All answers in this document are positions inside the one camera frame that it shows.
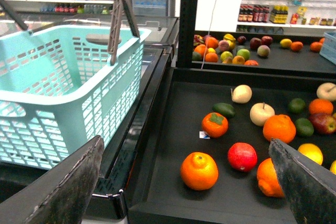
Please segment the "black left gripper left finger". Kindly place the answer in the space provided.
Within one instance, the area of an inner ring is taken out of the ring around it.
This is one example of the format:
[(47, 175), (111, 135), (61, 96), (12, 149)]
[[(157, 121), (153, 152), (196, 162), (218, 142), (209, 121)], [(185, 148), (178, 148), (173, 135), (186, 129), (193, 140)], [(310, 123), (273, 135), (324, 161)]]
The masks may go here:
[(99, 177), (104, 141), (89, 140), (1, 203), (1, 223), (81, 223)]

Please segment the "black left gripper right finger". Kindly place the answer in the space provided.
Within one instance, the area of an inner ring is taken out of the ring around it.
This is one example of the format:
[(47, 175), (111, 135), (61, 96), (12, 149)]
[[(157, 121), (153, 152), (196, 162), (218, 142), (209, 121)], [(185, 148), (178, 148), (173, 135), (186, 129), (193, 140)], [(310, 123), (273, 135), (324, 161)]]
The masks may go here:
[(281, 140), (269, 155), (297, 223), (335, 223), (335, 174)]

